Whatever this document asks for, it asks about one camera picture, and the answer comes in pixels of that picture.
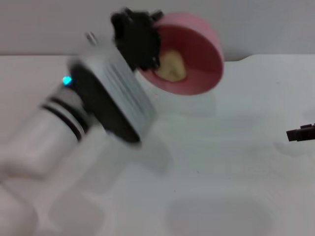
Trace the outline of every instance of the red bowl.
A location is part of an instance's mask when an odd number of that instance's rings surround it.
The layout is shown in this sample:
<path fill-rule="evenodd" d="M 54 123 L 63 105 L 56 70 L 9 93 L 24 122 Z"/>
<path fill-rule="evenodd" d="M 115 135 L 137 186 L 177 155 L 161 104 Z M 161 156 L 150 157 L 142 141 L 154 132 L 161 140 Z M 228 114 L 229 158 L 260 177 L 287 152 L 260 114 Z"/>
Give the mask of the red bowl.
<path fill-rule="evenodd" d="M 187 76 L 179 82 L 161 79 L 153 71 L 140 71 L 158 88 L 181 95 L 195 95 L 214 88 L 223 75 L 224 59 L 220 41 L 211 26 L 189 13 L 171 13 L 157 22 L 161 52 L 178 51 Z"/>

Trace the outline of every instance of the white tabletop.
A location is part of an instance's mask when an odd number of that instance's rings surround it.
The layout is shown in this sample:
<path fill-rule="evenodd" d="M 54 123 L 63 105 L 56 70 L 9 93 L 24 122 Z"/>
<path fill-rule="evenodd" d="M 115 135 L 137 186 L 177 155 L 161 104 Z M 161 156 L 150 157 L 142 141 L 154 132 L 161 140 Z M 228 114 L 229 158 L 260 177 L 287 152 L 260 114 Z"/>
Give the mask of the white tabletop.
<path fill-rule="evenodd" d="M 47 64 L 26 78 L 36 84 L 49 72 L 41 92 L 0 92 L 0 130 L 61 79 L 63 60 L 32 57 L 24 68 Z M 220 84 L 195 97 L 142 83 L 160 117 L 141 149 L 95 128 L 45 181 L 7 183 L 36 206 L 36 236 L 314 236 L 315 141 L 289 143 L 285 133 L 315 122 L 314 55 L 228 62 Z"/>

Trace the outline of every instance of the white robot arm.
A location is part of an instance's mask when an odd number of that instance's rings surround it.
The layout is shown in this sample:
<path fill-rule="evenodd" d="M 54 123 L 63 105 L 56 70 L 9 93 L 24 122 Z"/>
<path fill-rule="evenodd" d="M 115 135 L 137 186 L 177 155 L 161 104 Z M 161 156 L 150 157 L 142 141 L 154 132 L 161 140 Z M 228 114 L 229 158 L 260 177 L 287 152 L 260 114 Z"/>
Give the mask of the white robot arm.
<path fill-rule="evenodd" d="M 104 129 L 129 143 L 141 142 L 156 116 L 134 71 L 159 67 L 160 38 L 153 27 L 163 14 L 112 15 L 115 45 L 96 45 L 68 63 L 69 77 L 0 150 L 0 180 L 45 177 L 89 129 Z M 31 236 L 34 208 L 0 184 L 0 235 Z"/>

